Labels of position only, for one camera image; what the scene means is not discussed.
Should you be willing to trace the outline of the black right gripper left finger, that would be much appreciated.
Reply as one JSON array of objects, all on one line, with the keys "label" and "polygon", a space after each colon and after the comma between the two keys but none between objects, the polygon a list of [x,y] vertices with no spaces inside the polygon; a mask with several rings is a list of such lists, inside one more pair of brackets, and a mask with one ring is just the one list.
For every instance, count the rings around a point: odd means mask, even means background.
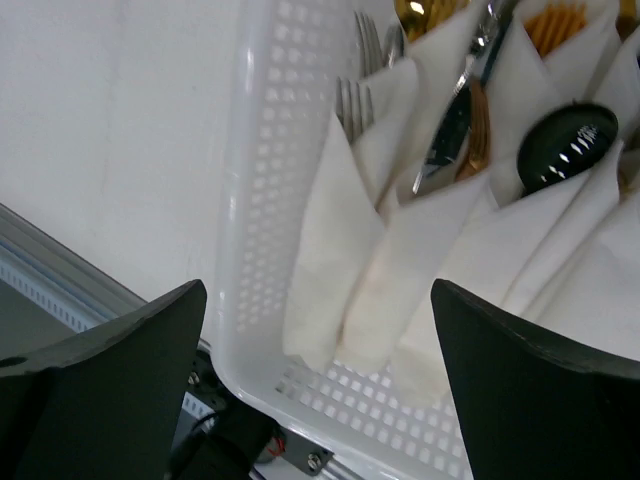
[{"label": "black right gripper left finger", "polygon": [[2,478],[163,478],[206,301],[193,280],[2,360]]}]

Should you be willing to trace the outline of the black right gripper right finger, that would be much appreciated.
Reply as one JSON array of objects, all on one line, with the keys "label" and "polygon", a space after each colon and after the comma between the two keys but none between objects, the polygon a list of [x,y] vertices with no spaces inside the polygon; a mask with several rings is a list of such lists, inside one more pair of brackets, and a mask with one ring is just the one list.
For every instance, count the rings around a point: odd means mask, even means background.
[{"label": "black right gripper right finger", "polygon": [[438,279],[438,339],[476,479],[636,479],[639,364]]}]

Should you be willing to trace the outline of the white paper napkin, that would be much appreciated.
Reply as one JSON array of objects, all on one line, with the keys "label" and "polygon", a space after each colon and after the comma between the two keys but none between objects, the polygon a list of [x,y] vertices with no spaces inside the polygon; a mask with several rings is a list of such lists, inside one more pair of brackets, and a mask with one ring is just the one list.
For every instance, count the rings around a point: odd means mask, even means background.
[{"label": "white paper napkin", "polygon": [[288,292],[285,355],[316,372],[332,363],[344,311],[383,231],[343,127],[331,114]]}]

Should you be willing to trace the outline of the ornate silver fork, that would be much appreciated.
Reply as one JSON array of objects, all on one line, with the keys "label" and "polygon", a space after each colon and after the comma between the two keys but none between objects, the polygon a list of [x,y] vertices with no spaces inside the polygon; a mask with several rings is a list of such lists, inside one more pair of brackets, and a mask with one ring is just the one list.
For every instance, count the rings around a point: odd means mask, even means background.
[{"label": "ornate silver fork", "polygon": [[374,123],[374,106],[370,87],[338,77],[334,111],[348,143],[352,145]]}]

